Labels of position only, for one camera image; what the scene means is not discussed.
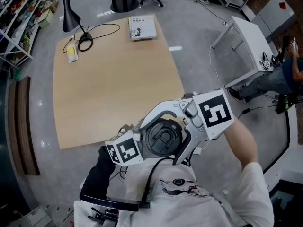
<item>red sticker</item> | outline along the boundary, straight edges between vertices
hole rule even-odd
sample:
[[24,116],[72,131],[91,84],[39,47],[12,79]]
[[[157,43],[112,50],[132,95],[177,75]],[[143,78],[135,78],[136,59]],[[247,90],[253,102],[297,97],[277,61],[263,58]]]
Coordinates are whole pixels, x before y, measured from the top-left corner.
[[286,9],[286,3],[285,2],[280,2],[279,5],[280,5],[280,8]]

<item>white table leg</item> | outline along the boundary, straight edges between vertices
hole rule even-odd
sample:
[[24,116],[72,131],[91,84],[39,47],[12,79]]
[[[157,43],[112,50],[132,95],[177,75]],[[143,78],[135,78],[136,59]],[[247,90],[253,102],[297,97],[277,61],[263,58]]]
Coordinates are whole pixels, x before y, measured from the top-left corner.
[[232,82],[226,84],[226,85],[225,85],[225,88],[232,87],[232,86],[234,86],[234,85],[236,85],[236,84],[238,84],[238,83],[240,83],[240,82],[242,82],[242,81],[244,81],[244,80],[246,80],[246,79],[252,77],[253,75],[255,75],[255,74],[257,74],[257,73],[258,73],[258,70],[257,70],[257,69],[253,69],[253,70],[251,70],[250,72],[244,74],[243,76],[241,76],[241,77],[235,79],[234,81],[232,81]]
[[242,43],[243,43],[243,39],[241,38],[240,43],[238,43],[236,46],[233,46],[232,49],[235,51]]
[[233,22],[231,21],[230,24],[227,26],[227,28],[224,31],[222,31],[222,33],[220,34],[220,36],[212,44],[212,48],[213,49],[224,38],[224,36],[226,36],[227,33],[232,29],[232,26],[233,26]]

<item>sneaker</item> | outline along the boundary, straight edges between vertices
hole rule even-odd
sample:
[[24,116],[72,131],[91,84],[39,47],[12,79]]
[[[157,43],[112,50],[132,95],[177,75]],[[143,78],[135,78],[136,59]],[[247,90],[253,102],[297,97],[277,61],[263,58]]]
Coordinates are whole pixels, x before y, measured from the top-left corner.
[[246,98],[243,99],[244,104],[248,103],[249,101],[250,101],[250,99],[246,99]]
[[201,3],[206,4],[206,5],[209,5],[209,4],[210,4],[208,0],[199,0],[199,1],[200,1]]
[[231,87],[227,89],[229,96],[234,98],[236,101],[240,102],[243,98],[240,97],[240,93],[237,90],[232,89]]

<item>cable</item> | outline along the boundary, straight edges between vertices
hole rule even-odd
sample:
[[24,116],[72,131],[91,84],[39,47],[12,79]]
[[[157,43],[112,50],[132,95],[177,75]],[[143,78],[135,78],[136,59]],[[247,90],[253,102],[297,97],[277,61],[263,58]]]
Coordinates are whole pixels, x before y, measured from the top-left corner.
[[221,17],[219,17],[218,15],[214,14],[211,10],[209,10],[206,6],[204,6],[203,3],[201,3],[199,0],[195,0],[194,3],[199,3],[201,4],[204,8],[206,8],[210,13],[212,13],[213,15],[215,15],[217,18],[221,19],[222,21],[224,21],[224,24],[227,24],[227,21]]
[[259,90],[260,90],[260,93],[261,93],[264,97],[267,97],[267,98],[270,98],[270,99],[273,99],[273,100],[276,100],[276,101],[288,101],[288,99],[278,99],[278,98],[274,98],[274,97],[272,97],[272,96],[265,95],[265,94],[262,92],[262,90],[261,90],[261,88],[260,88],[260,86],[259,86],[259,80],[265,75],[265,73],[266,73],[266,72],[264,72],[263,75],[262,75],[261,77],[259,77],[258,80],[257,80],[257,85],[258,85],[258,88],[259,88]]
[[66,45],[63,47],[63,50],[62,50],[63,53],[66,53],[66,52],[67,52],[67,51],[64,52],[64,49],[65,49],[65,47],[67,46],[67,44],[73,39],[73,37],[74,37],[74,36],[70,37],[70,40],[69,40],[69,41],[66,43]]
[[[209,142],[210,142],[210,140],[205,140],[205,141],[208,141],[208,143],[207,143],[207,145],[206,145],[203,149],[201,149],[201,151],[204,150],[204,149],[206,149],[206,147],[208,146],[208,144],[209,144]],[[190,161],[190,160],[191,160],[191,157],[193,156],[194,151],[195,151],[195,150],[193,150],[193,151],[190,153],[190,156],[189,156],[189,159],[188,159],[188,164],[189,164],[190,166],[191,166],[191,161]]]
[[222,132],[221,134],[219,134],[219,136],[217,137],[217,138],[214,138],[214,139],[212,139],[212,140],[217,140],[217,139],[219,139],[219,137],[223,134],[224,132]]
[[142,196],[141,202],[146,202],[146,200],[147,200],[147,195],[148,195],[148,192],[149,192],[149,189],[150,189],[152,174],[153,174],[153,172],[155,171],[156,167],[159,165],[159,163],[160,163],[161,161],[164,161],[164,160],[174,160],[174,158],[171,158],[171,157],[162,158],[162,159],[160,159],[160,160],[153,166],[153,168],[152,168],[152,170],[151,170],[151,172],[150,172],[150,175],[148,176],[148,179],[147,179],[147,182],[146,182],[146,185],[145,185],[144,194],[143,194],[143,196]]
[[190,166],[191,166],[190,160],[191,160],[191,157],[193,156],[194,151],[195,151],[195,150],[193,150],[193,151],[190,153],[189,158],[188,158],[188,164],[189,164]]
[[219,76],[218,76],[218,72],[217,72],[217,70],[214,68],[214,66],[212,65],[212,57],[211,57],[211,55],[210,55],[210,53],[212,52],[212,46],[210,46],[210,49],[209,49],[209,64],[211,65],[211,67],[214,69],[214,71],[215,71],[215,73],[216,73],[216,75],[217,75],[217,79],[218,79],[218,87],[217,87],[217,89],[219,89],[219,87],[220,87],[220,80],[219,80]]
[[122,175],[121,175],[121,170],[122,170],[122,166],[120,167],[119,174],[120,174],[120,177],[123,178],[123,180],[125,180],[124,177],[122,177]]
[[115,176],[117,176],[119,173],[120,173],[120,172],[116,173],[116,174],[109,180],[109,182],[110,182]]
[[255,110],[255,109],[258,109],[258,108],[271,108],[271,107],[275,107],[275,106],[276,106],[276,105],[263,106],[263,107],[256,107],[256,108],[252,108],[252,109],[247,108],[247,109],[245,109],[245,110],[242,111],[242,113],[239,115],[238,119],[240,119],[241,115],[247,114],[247,113],[249,113],[249,112],[252,111],[252,110]]
[[208,143],[207,143],[207,145],[203,148],[203,149],[201,149],[201,150],[204,150],[204,149],[206,149],[207,148],[207,146],[208,146],[208,144],[209,144],[209,142],[210,142],[210,140],[208,141]]
[[[102,25],[115,25],[115,26],[118,26],[118,29],[115,30],[115,31],[113,31],[113,32],[111,32],[111,33],[109,33],[109,34],[97,36],[97,37],[95,37],[95,38],[92,38],[91,40],[86,40],[86,41],[92,41],[92,43],[91,43],[91,45],[89,46],[89,48],[92,46],[94,39],[98,39],[98,38],[102,38],[102,37],[111,35],[111,34],[117,32],[118,30],[120,30],[120,28],[121,28],[120,25],[117,25],[117,24],[100,24],[100,25],[96,25],[96,26],[92,27],[90,30],[88,30],[88,29],[89,29],[88,25],[84,25],[83,27],[87,27],[86,33],[89,33],[89,32],[92,31],[94,28],[96,28],[96,27],[98,27],[98,26],[102,26]],[[74,36],[72,36],[72,37],[70,38],[70,40],[66,43],[66,45],[64,46],[63,51],[62,51],[63,53],[66,53],[66,51],[64,52],[64,49],[65,49],[65,47],[67,46],[67,44],[72,40],[72,38],[74,38],[74,40],[76,41],[75,45],[80,41],[80,39],[76,39],[76,33],[77,33],[77,31],[78,31],[79,29],[81,29],[81,28],[77,28],[76,31],[75,31],[75,33],[74,33]],[[81,49],[80,49],[80,45],[78,45],[78,49],[79,49],[79,51],[81,51],[81,52],[87,51],[89,48],[84,49],[84,50],[81,50]]]

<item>hand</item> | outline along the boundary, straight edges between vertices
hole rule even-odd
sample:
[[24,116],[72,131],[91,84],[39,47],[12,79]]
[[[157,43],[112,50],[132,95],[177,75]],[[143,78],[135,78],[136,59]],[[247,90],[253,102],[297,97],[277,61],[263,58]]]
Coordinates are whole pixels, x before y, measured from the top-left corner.
[[299,53],[298,53],[298,46],[297,43],[295,42],[295,48],[293,47],[293,41],[290,42],[289,44],[289,51],[292,54],[293,57],[299,57]]

